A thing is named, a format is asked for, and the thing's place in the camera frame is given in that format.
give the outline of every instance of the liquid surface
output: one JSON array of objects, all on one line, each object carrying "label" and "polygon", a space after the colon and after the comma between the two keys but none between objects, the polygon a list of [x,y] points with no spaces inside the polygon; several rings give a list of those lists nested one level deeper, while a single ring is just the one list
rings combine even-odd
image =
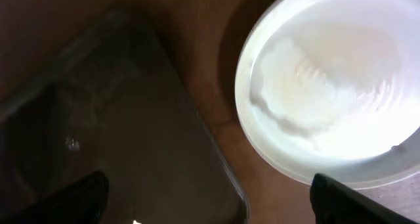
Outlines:
[{"label": "liquid surface", "polygon": [[334,158],[399,145],[419,127],[407,31],[396,25],[406,18],[391,4],[355,0],[293,17],[253,67],[250,98],[260,122],[273,124],[278,141]]}]

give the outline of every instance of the wooden surface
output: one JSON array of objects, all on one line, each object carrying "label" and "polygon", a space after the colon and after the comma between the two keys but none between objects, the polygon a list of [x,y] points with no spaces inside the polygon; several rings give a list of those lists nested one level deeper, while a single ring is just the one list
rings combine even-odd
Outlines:
[{"label": "wooden surface", "polygon": [[[249,144],[234,108],[234,74],[250,29],[274,0],[1,0],[0,96],[114,3],[154,26],[199,112],[251,201],[251,223],[314,223],[308,187],[278,173]],[[420,221],[420,178],[363,194]]]}]

